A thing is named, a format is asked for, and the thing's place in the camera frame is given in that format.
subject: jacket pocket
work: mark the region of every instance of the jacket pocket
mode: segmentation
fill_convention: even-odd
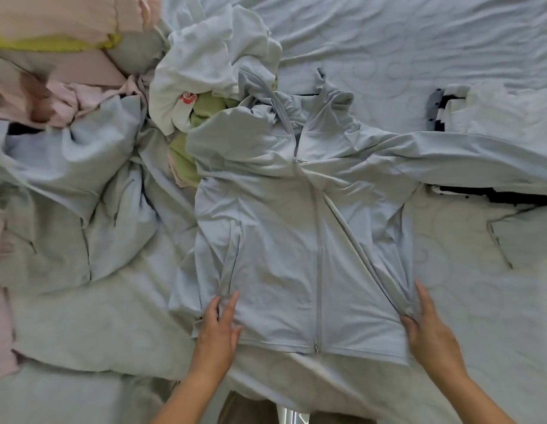
[[[228,241],[227,255],[224,258],[222,272],[219,281],[219,295],[230,297],[232,277],[235,271],[238,249],[240,247],[241,228],[239,221],[230,221],[230,236]]]

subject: finger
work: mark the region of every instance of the finger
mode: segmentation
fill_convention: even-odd
[[[423,308],[423,317],[435,315],[436,309],[434,307],[434,301],[421,283],[415,281],[415,285],[418,291],[418,296],[420,297],[420,304]]]
[[[219,324],[220,296],[216,296],[207,306],[203,316],[203,324]]]
[[[418,327],[416,321],[414,321],[411,317],[407,317],[406,315],[401,317],[401,322],[407,330],[409,343],[412,344],[413,342],[415,342],[416,335],[418,335],[418,331],[420,330],[420,328]]]
[[[235,293],[232,295],[232,297],[228,301],[227,306],[225,306],[224,310],[222,311],[222,316],[220,317],[220,323],[225,326],[228,326],[228,328],[232,325],[232,321],[234,321],[235,319],[237,301],[238,301],[238,291],[235,291]]]
[[[236,346],[238,345],[238,341],[240,340],[240,335],[242,334],[242,330],[244,329],[243,326],[236,326],[234,330],[232,331],[232,350],[236,350]]]

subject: red logo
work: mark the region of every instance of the red logo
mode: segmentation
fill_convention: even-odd
[[[195,101],[197,101],[197,94],[192,94],[191,92],[183,92],[179,97],[185,104],[190,106]]]

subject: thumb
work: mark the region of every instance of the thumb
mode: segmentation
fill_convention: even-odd
[[[230,338],[230,341],[232,342],[232,350],[236,350],[236,346],[238,345],[238,341],[240,340],[240,335],[242,334],[242,329],[244,326],[236,326],[234,330],[232,331],[232,336]]]
[[[407,337],[409,338],[409,343],[415,342],[416,335],[418,335],[418,331],[420,330],[418,324],[416,321],[414,321],[411,317],[407,317],[406,315],[401,317],[401,322],[405,326],[405,329],[407,330]]]

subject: person's left hand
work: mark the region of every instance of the person's left hand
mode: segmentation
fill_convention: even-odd
[[[220,320],[220,297],[215,297],[208,305],[189,368],[192,377],[218,386],[232,366],[242,332],[242,326],[232,328],[237,300],[238,292],[235,292]]]

